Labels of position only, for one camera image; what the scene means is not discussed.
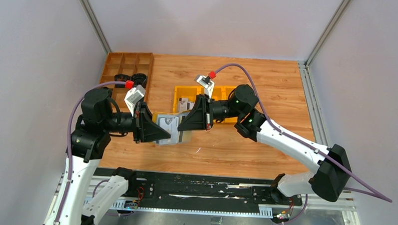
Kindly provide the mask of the silver credit card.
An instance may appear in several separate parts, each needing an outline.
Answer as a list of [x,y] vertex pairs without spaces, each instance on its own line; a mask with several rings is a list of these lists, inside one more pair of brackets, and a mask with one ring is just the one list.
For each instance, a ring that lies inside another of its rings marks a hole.
[[171,135],[175,135],[178,130],[179,117],[175,115],[159,114],[157,116],[158,125]]

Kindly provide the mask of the yellow leather card holder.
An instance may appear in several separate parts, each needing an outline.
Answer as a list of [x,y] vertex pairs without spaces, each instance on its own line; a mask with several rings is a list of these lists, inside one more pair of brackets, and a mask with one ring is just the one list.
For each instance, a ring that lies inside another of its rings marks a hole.
[[187,116],[190,111],[184,111],[180,113],[162,113],[155,112],[152,115],[153,121],[158,124],[159,127],[163,128],[166,132],[170,133],[171,137],[166,139],[160,139],[154,143],[157,145],[174,145],[188,143],[192,139],[192,131],[179,131],[178,126]]

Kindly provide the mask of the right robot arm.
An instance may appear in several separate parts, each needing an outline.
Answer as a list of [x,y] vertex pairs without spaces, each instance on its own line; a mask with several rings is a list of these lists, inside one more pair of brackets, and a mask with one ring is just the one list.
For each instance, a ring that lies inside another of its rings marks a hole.
[[234,128],[244,138],[269,145],[302,163],[309,171],[278,175],[267,197],[282,204],[300,194],[316,194],[336,202],[350,176],[347,153],[340,145],[328,147],[309,141],[281,127],[256,109],[259,98],[247,84],[237,86],[227,100],[213,100],[199,94],[193,109],[178,126],[179,131],[210,130],[214,122],[236,118]]

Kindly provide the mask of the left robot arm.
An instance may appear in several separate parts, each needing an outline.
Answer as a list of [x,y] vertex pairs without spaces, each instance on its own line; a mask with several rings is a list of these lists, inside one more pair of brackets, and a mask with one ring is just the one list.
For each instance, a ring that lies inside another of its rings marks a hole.
[[170,133],[152,121],[145,102],[134,112],[113,110],[116,102],[106,87],[89,90],[77,103],[81,115],[68,125],[66,167],[54,208],[44,225],[98,225],[122,195],[144,197],[136,171],[119,167],[108,182],[85,203],[87,191],[112,133],[133,134],[134,141],[151,143],[170,138]]

